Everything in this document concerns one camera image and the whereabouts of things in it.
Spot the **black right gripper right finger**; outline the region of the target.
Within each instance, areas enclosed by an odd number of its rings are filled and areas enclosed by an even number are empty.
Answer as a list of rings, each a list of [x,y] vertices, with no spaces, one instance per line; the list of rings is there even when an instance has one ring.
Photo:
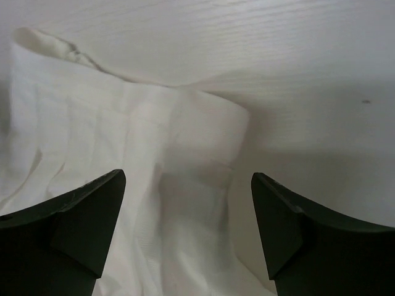
[[[263,173],[251,179],[278,295],[393,295],[394,229],[343,215]]]

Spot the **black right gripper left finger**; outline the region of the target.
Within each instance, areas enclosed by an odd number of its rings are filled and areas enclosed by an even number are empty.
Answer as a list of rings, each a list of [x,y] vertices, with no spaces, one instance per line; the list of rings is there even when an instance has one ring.
[[[1,217],[1,295],[92,295],[125,192],[123,170]]]

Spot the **white skirt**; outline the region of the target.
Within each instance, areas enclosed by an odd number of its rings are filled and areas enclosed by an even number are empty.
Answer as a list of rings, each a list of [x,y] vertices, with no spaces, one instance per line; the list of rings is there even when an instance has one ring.
[[[29,28],[14,31],[11,54],[1,212],[120,168],[125,195],[94,295],[238,295],[227,194],[247,110],[124,81]]]

